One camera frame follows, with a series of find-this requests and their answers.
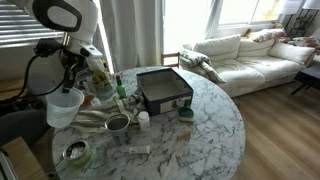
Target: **small container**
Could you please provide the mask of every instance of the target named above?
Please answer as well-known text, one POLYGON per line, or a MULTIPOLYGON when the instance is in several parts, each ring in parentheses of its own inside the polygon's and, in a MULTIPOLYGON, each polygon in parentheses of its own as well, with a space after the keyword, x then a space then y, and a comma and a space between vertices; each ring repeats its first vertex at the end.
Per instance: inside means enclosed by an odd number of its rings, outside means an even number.
POLYGON ((128 131, 129 124, 129 116, 116 114, 106 120, 105 127, 107 131, 111 132, 112 138, 117 144, 124 144, 130 140, 128 131))
POLYGON ((129 154, 150 154, 150 145, 129 147, 129 154))
POLYGON ((63 151, 63 158, 71 165, 81 166, 86 164, 91 157, 91 151, 86 141, 73 142, 63 151))
POLYGON ((150 130, 150 117, 148 112, 141 111, 138 116, 139 125, 141 131, 149 131, 150 130))

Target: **white tube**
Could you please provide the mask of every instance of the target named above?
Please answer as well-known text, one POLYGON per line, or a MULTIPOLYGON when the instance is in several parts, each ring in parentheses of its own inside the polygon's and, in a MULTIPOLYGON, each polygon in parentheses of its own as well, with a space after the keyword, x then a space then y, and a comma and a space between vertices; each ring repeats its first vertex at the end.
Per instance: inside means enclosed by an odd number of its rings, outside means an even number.
POLYGON ((150 154, 150 145, 129 147, 129 154, 150 154))

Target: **white sofa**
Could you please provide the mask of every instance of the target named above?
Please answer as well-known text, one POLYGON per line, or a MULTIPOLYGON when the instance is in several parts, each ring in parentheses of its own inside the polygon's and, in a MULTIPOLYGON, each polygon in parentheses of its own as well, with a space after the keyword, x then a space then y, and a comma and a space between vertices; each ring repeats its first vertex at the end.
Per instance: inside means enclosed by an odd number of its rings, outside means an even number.
POLYGON ((210 79, 235 97, 292 81, 312 61, 314 51, 275 39, 257 43, 234 35, 186 44, 179 59, 182 69, 210 79), (194 63, 190 53, 209 60, 194 63))

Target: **black cable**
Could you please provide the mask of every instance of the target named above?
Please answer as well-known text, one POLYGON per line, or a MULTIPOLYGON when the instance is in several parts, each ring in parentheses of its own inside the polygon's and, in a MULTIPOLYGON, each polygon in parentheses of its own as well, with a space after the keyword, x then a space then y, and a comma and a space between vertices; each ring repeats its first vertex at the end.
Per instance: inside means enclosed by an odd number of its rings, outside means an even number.
POLYGON ((9 104, 9 103, 12 103, 14 101, 16 101, 17 99, 20 98, 21 94, 23 94, 23 92, 25 91, 25 89, 27 88, 27 84, 28 84, 28 77, 29 77, 29 71, 30 71, 30 67, 31 67, 31 64, 33 63, 34 60, 36 60, 40 55, 35 55, 33 56, 29 62, 28 62, 28 65, 27 65, 27 69, 26 69, 26 72, 24 73, 24 82, 23 82, 23 86, 22 86, 22 89, 21 91, 11 97, 11 98, 8 98, 8 99, 4 99, 4 100, 1 100, 0 101, 0 104, 9 104))
MULTIPOLYGON (((73 69, 76 65, 78 65, 78 62, 75 63, 73 66, 71 66, 70 71, 71 71, 71 69, 73 69)), ((61 87, 62 84, 63 84, 63 83, 67 80, 67 78, 69 77, 70 71, 69 71, 68 67, 66 67, 66 68, 67 68, 67 70, 64 72, 62 81, 61 81, 61 82, 58 84, 58 86, 56 86, 54 89, 52 89, 52 90, 50 90, 50 91, 48 91, 48 92, 45 92, 45 93, 41 93, 41 94, 35 94, 35 95, 29 95, 29 96, 21 96, 21 97, 18 97, 18 99, 44 96, 44 95, 53 93, 54 91, 56 91, 57 89, 59 89, 59 87, 61 87)))

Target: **green bottle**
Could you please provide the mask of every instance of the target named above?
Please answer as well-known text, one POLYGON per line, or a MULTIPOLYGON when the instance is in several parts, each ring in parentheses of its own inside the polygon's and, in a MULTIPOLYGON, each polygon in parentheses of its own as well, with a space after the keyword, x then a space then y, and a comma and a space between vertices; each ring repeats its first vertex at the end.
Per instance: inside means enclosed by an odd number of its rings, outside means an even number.
POLYGON ((117 86, 117 93, 119 94, 119 99, 127 98, 126 88, 122 85, 121 78, 120 78, 119 74, 116 75, 116 80, 117 80, 117 85, 118 85, 117 86))

